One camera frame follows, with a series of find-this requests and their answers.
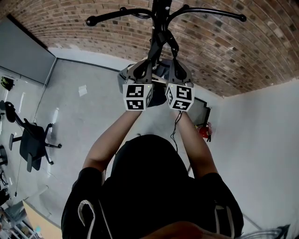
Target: person's right arm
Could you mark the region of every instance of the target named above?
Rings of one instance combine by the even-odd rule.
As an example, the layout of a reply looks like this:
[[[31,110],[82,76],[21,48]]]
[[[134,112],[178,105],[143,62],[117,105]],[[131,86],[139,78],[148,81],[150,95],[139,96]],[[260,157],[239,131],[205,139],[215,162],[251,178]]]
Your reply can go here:
[[[175,118],[177,118],[178,114],[178,111],[174,111]],[[182,113],[177,126],[181,134],[194,177],[201,178],[208,173],[218,173],[209,147],[198,133],[186,112]]]

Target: chair seat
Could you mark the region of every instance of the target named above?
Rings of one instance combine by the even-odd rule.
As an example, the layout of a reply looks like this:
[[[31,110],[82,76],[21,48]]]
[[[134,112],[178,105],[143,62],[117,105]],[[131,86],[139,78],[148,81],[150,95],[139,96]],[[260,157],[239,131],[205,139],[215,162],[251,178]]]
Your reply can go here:
[[[36,139],[33,138],[27,130],[24,130],[20,144],[20,155],[26,161],[29,153],[32,155],[33,158],[40,157],[40,159],[32,162],[32,167],[38,171],[41,167],[42,157],[45,156],[46,151],[45,146],[41,144],[40,140],[38,140],[44,138],[44,129],[40,126],[32,124],[29,124],[28,126],[32,133],[36,136]]]

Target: black metal rod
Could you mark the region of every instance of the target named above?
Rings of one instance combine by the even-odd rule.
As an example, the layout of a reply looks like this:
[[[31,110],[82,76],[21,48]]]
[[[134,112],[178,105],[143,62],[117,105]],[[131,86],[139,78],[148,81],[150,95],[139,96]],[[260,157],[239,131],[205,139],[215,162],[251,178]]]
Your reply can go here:
[[[149,15],[153,20],[154,27],[159,26],[156,16],[150,10],[142,9],[142,8],[126,9],[124,7],[122,7],[121,10],[118,12],[107,13],[107,14],[103,14],[100,16],[90,16],[89,18],[87,18],[86,24],[87,24],[87,26],[93,27],[101,21],[106,21],[106,20],[116,18],[116,17],[127,16],[127,15],[131,15],[131,14],[132,15],[140,14],[140,13]]]
[[[222,15],[222,16],[226,16],[226,17],[236,18],[242,22],[247,20],[246,16],[243,14],[235,14],[235,13],[230,13],[230,12],[221,11],[221,10],[214,10],[214,9],[209,9],[209,8],[191,7],[191,8],[186,8],[186,9],[180,9],[180,10],[174,12],[173,14],[171,14],[166,21],[164,30],[165,31],[167,30],[169,23],[175,17],[177,17],[181,14],[184,14],[184,13],[210,13],[210,14],[217,14],[217,15]]]

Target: person's left arm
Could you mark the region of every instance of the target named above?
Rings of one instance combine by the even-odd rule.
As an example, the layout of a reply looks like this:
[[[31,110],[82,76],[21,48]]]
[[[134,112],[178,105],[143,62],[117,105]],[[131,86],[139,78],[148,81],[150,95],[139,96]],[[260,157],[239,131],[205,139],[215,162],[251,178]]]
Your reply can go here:
[[[126,111],[93,144],[83,169],[95,168],[103,172],[142,111]]]

